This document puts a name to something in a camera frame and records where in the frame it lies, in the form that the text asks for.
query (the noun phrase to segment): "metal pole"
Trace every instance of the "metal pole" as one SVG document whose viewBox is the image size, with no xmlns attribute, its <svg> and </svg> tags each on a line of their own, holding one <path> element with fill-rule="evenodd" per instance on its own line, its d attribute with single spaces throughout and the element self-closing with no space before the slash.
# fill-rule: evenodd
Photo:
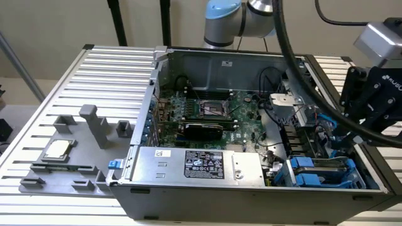
<svg viewBox="0 0 402 226">
<path fill-rule="evenodd" d="M 162 20 L 162 34 L 163 45 L 171 46 L 171 34 L 170 34 L 170 0 L 159 0 L 160 5 L 160 20 Z"/>
<path fill-rule="evenodd" d="M 22 64 L 18 56 L 15 55 L 15 52 L 12 51 L 12 48 L 11 48 L 2 32 L 0 32 L 0 48 L 7 56 L 8 60 L 11 61 L 15 69 L 18 70 L 22 78 L 24 79 L 32 93 L 35 94 L 39 101 L 43 102 L 46 95 L 43 94 L 43 91 L 42 91 L 36 81 L 31 77 L 27 69 L 24 68 L 24 65 Z"/>
<path fill-rule="evenodd" d="M 119 0 L 107 0 L 107 4 L 108 4 L 108 7 L 110 7 L 111 13 L 112 13 L 115 31 L 116 31 L 118 40 L 119 40 L 119 46 L 127 46 L 127 38 L 126 38 L 126 32 L 124 32 Z"/>
</svg>

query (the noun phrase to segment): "green circuit board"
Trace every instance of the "green circuit board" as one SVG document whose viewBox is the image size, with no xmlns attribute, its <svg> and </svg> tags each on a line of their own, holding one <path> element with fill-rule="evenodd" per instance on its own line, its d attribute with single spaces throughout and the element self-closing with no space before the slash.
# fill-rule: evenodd
<svg viewBox="0 0 402 226">
<path fill-rule="evenodd" d="M 183 93 L 164 91 L 160 98 L 168 104 L 164 105 L 163 112 L 160 112 L 166 120 L 160 120 L 159 124 L 159 146 L 226 149 L 227 145 L 242 145 L 245 149 L 253 149 L 254 151 L 253 133 L 258 137 L 263 132 L 263 126 L 258 117 L 258 100 L 253 99 L 253 94 L 246 91 L 234 91 L 233 97 L 227 100 L 213 100 L 190 99 Z M 226 106 L 225 113 L 222 113 L 225 116 L 203 111 L 202 104 L 206 103 L 211 104 L 211 106 L 218 103 Z M 233 126 L 235 121 L 237 128 L 225 129 L 219 140 L 187 140 L 180 133 L 183 117 L 186 117 L 186 120 L 201 120 L 201 123 L 206 124 L 210 124 L 209 122 L 211 121 L 211 124 L 218 123 L 227 128 Z"/>
</svg>

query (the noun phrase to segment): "warning label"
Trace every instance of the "warning label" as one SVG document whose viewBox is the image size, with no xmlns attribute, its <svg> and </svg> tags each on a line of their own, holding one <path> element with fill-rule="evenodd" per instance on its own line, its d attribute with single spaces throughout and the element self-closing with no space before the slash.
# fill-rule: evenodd
<svg viewBox="0 0 402 226">
<path fill-rule="evenodd" d="M 225 179 L 223 153 L 186 151 L 184 176 L 187 178 Z"/>
</svg>

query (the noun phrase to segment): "slotted metal table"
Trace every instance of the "slotted metal table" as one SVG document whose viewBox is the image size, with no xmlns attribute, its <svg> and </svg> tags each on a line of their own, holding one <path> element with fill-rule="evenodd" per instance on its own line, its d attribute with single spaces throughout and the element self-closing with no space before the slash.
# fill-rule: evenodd
<svg viewBox="0 0 402 226">
<path fill-rule="evenodd" d="M 98 106 L 98 115 L 108 122 L 128 120 L 136 124 L 142 98 L 151 75 L 154 48 L 95 46 L 83 49 L 46 101 L 28 120 L 7 152 L 0 157 L 0 225 L 176 225 L 175 222 L 134 221 L 115 199 L 30 195 L 19 192 L 20 179 L 28 174 L 51 136 L 52 123 L 60 114 L 76 121 L 83 104 Z M 342 91 L 347 68 L 353 63 L 341 57 L 315 56 L 338 92 Z M 397 135 L 400 124 L 387 128 Z M 402 150 L 379 148 L 402 181 Z M 235 225 L 183 222 L 182 225 Z M 342 226 L 402 225 L 402 204 L 383 212 L 367 211 Z"/>
</svg>

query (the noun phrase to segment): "gray wall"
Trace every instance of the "gray wall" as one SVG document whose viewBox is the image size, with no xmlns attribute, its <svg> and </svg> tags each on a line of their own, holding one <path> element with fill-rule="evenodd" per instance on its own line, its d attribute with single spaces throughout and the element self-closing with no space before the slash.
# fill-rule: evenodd
<svg viewBox="0 0 402 226">
<path fill-rule="evenodd" d="M 286 25 L 294 51 L 350 56 L 370 65 L 353 47 L 361 27 L 331 26 L 319 20 L 314 0 L 285 0 Z M 321 0 L 334 20 L 382 21 L 402 16 L 401 0 Z M 201 47 L 207 0 L 171 0 L 172 45 Z M 128 44 L 162 44 L 159 0 L 120 0 Z M 118 45 L 106 0 L 0 0 L 0 30 L 35 78 L 59 79 L 86 43 Z M 275 36 L 267 38 L 278 52 Z M 263 41 L 245 38 L 242 50 L 263 51 Z M 18 74 L 0 53 L 0 76 Z"/>
</svg>

